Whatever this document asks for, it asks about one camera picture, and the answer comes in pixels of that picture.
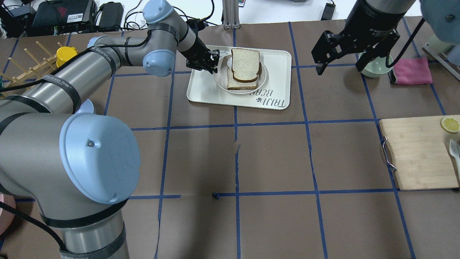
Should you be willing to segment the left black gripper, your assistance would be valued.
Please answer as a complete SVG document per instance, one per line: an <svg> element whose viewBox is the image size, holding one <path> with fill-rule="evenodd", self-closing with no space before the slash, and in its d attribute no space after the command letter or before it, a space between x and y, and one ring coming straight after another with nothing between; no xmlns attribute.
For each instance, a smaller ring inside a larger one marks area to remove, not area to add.
<svg viewBox="0 0 460 259"><path fill-rule="evenodd" d="M197 35L185 34L180 38L180 53L187 59L187 68L217 73L220 51L208 49Z"/></svg>

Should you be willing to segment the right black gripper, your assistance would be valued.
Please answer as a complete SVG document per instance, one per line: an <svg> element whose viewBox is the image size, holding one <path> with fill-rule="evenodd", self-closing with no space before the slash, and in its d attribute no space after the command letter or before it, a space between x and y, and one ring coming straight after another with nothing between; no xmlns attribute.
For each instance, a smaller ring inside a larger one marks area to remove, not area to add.
<svg viewBox="0 0 460 259"><path fill-rule="evenodd" d="M340 33L324 31L313 47L317 75L322 75L329 63L347 54L361 52L355 64L358 71L377 57L386 57L400 38L396 31L399 21L399 14L353 10Z"/></svg>

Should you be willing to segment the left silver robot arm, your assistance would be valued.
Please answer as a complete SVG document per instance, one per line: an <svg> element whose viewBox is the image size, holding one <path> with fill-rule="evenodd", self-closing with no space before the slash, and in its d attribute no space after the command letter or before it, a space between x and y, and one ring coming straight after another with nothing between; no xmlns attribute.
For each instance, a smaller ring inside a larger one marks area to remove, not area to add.
<svg viewBox="0 0 460 259"><path fill-rule="evenodd" d="M143 9L147 35L92 38L77 54L28 87L1 100L1 193L34 198L38 221L1 202L50 234L62 259L128 259L121 209L139 181L140 152L121 120L79 113L122 66L166 77L179 51L187 67L217 73L210 50L166 0Z"/></svg>

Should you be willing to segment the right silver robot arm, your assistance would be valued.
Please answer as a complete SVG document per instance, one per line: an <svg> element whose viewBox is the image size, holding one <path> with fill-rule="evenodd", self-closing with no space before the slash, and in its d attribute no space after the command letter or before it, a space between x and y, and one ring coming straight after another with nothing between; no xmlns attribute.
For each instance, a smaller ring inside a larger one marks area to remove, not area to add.
<svg viewBox="0 0 460 259"><path fill-rule="evenodd" d="M361 72L376 58L385 58L385 66L391 68L401 58L421 26L427 22L441 41L459 44L460 4L458 0L421 0L422 18L409 40L393 62L389 61L400 35L398 23L414 4L413 0L358 0L338 34L324 31L312 49L316 72L322 75L326 67L349 54L361 54L355 67Z"/></svg>

